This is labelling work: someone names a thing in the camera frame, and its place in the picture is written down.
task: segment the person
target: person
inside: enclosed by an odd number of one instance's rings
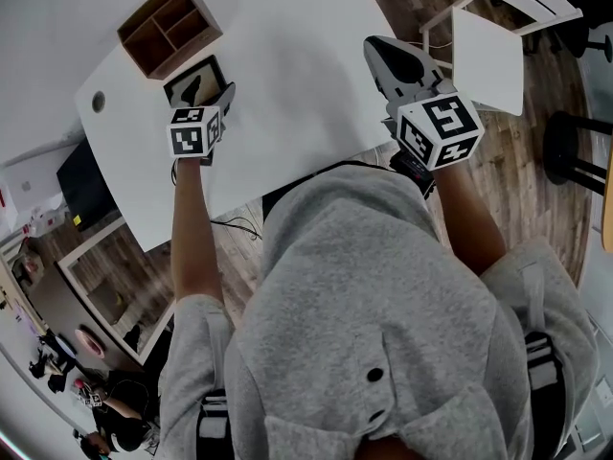
[[[108,458],[113,452],[127,452],[155,447],[159,431],[157,393],[142,373],[112,371],[104,386],[94,393],[102,406],[92,413],[96,431],[80,438],[80,447],[90,460]]]
[[[577,291],[544,240],[507,250],[464,164],[433,174],[452,252],[397,172],[343,163],[266,196],[261,283],[234,332],[198,160],[178,162],[158,457],[205,458],[222,437],[241,460],[555,453],[597,366]]]
[[[38,338],[38,360],[30,362],[28,369],[32,376],[40,380],[49,376],[47,385],[55,394],[63,392],[66,387],[66,377],[77,366],[73,356],[70,356],[57,344],[57,339],[51,331]]]

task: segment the small wooden box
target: small wooden box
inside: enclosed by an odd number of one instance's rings
[[[204,12],[194,0],[147,0],[117,34],[145,76],[160,81],[221,36]]]

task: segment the white chair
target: white chair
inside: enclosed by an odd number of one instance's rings
[[[520,116],[523,109],[524,59],[522,36],[583,16],[567,0],[504,0],[534,19],[516,31],[462,9],[473,0],[458,0],[420,28],[423,50],[429,53],[430,29],[452,17],[453,82],[482,109]]]

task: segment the gray hoodie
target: gray hoodie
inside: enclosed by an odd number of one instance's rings
[[[264,232],[234,335],[213,298],[177,305],[158,458],[195,459],[198,402],[223,386],[241,460],[352,460],[390,435],[429,460],[531,458],[535,326],[564,364],[570,431],[596,343],[545,241],[479,278],[439,244],[414,183],[356,166],[291,191]]]

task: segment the black button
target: black button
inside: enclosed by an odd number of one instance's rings
[[[368,381],[379,381],[382,377],[383,370],[381,370],[380,368],[373,368],[370,372],[368,372],[368,375],[366,376]]]
[[[380,410],[378,412],[376,412],[375,414],[373,414],[371,416],[371,419],[369,419],[369,422],[374,421],[376,418],[378,418],[381,414],[383,414],[385,411],[384,410]]]

